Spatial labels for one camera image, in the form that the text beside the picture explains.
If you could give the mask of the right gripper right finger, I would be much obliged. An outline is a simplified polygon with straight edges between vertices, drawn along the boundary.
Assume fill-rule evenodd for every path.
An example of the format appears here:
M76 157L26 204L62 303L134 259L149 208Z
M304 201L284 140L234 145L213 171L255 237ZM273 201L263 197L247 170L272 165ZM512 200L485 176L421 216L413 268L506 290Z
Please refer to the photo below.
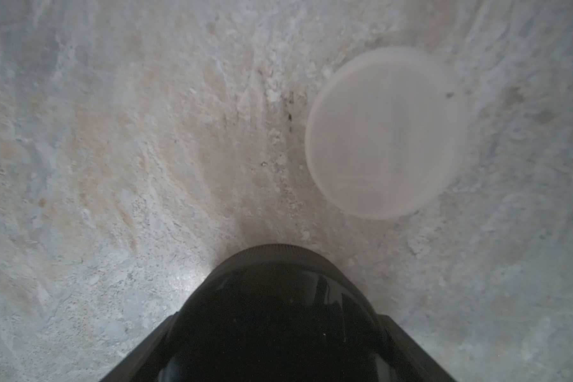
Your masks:
M383 347L392 381L456 382L438 362L388 315L380 315Z

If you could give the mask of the black round jar lid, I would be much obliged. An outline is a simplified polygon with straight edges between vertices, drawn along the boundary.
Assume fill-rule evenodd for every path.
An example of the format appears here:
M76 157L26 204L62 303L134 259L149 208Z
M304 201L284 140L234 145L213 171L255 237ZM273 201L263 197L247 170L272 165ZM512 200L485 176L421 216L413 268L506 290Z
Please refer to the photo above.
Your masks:
M380 318L329 260L266 244L220 264L169 332L161 381L395 381Z

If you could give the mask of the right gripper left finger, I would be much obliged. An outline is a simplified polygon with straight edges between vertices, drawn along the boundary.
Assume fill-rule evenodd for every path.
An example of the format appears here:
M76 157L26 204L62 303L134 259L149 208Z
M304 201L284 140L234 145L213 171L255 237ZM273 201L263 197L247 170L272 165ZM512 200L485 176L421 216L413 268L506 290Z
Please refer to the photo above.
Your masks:
M159 381L160 372L176 353L170 334L177 317L178 312L166 318L100 382Z

